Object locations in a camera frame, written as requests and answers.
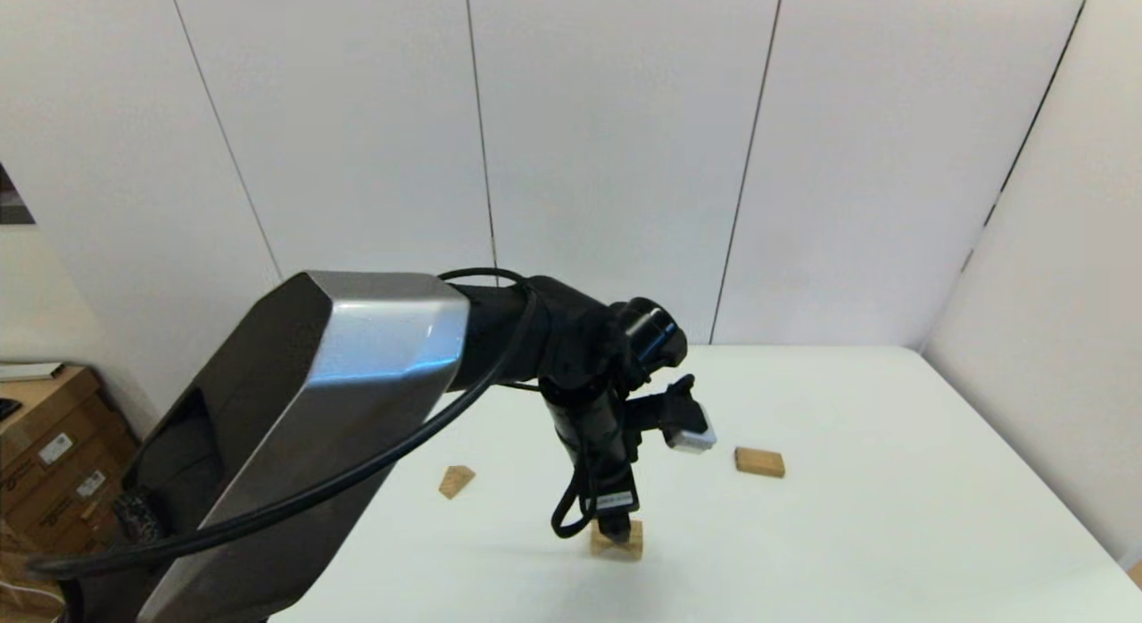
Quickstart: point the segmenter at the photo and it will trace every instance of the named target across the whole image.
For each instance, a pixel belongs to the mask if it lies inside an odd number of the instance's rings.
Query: label
[[[56,436],[55,439],[50,440],[50,443],[46,444],[45,447],[40,450],[40,460],[43,461],[43,464],[51,464],[54,461],[59,460],[59,456],[67,453],[67,450],[71,448],[73,444],[74,443],[72,443],[71,437],[69,437],[66,432],[61,432],[59,436]]]
[[[102,471],[96,471],[91,474],[91,476],[88,476],[87,480],[81,482],[80,486],[75,488],[75,493],[82,497],[90,497],[91,494],[96,493],[98,488],[102,487],[103,480],[106,479],[107,477],[104,476]]]
[[[16,469],[13,469],[11,474],[8,474],[8,476],[5,477],[5,492],[13,492],[13,490],[16,490],[16,487],[19,486],[19,482],[23,480],[25,476],[31,474],[32,469],[35,469],[35,463],[33,463],[32,459],[24,459],[19,466],[16,466]]]
[[[616,494],[600,496],[596,509],[621,508],[624,505],[634,504],[634,502],[635,496],[630,492],[618,492]]]

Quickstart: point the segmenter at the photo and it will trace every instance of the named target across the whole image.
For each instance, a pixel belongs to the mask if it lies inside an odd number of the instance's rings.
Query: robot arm
[[[685,350],[653,302],[604,306],[549,277],[491,289],[298,274],[249,310],[140,445],[115,504],[120,549],[30,569],[69,578],[71,623],[262,621],[321,574],[392,461],[416,447],[409,435],[448,423],[449,408],[424,422],[441,393],[467,390],[469,404],[489,379],[539,380],[574,463],[556,534],[598,518],[621,541],[638,509],[641,431],[660,428],[671,447],[713,444],[690,375],[629,399]],[[564,526],[577,497],[582,518]]]
[[[700,404],[690,397],[693,375],[669,390],[628,399],[662,366],[686,356],[686,335],[661,306],[645,298],[603,306],[552,277],[530,277],[540,313],[528,326],[523,347],[499,383],[539,379],[539,390],[566,447],[574,474],[552,518],[560,537],[570,537],[596,518],[601,532],[625,543],[629,513],[638,509],[632,463],[638,460],[642,432],[660,429],[673,448],[702,452],[715,443]],[[522,314],[513,289],[456,285],[471,301],[467,339],[452,388],[477,379],[501,354]],[[582,518],[563,520],[579,501]]]

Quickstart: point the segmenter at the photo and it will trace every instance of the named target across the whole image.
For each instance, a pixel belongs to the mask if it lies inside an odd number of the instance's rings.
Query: white table
[[[1142,622],[1142,591],[912,351],[697,347],[650,390],[682,372],[719,443],[648,435],[642,563],[555,537],[571,463],[539,396],[494,388],[396,466],[272,623]],[[735,445],[782,452],[787,476],[737,472]],[[477,472],[453,501],[449,464]]]

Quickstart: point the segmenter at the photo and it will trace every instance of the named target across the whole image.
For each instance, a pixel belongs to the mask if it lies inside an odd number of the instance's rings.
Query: white wall
[[[1111,555],[1142,555],[1142,0],[1087,0],[925,355]]]
[[[492,265],[465,0],[178,0],[282,274]]]
[[[160,411],[281,273],[493,228],[697,342],[918,342],[1079,0],[781,1],[0,0],[0,159]]]
[[[0,362],[96,366],[135,432],[158,414],[35,226],[0,226]]]
[[[714,342],[917,347],[1083,0],[782,0]]]
[[[0,0],[0,160],[166,411],[279,281],[171,0]]]
[[[472,0],[499,262],[709,339],[778,0]]]

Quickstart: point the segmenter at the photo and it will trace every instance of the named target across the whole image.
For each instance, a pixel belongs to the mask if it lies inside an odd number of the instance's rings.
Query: triangular wooden block
[[[450,466],[450,468],[444,469],[444,479],[440,482],[440,493],[451,501],[474,477],[476,477],[476,472],[466,466]]]

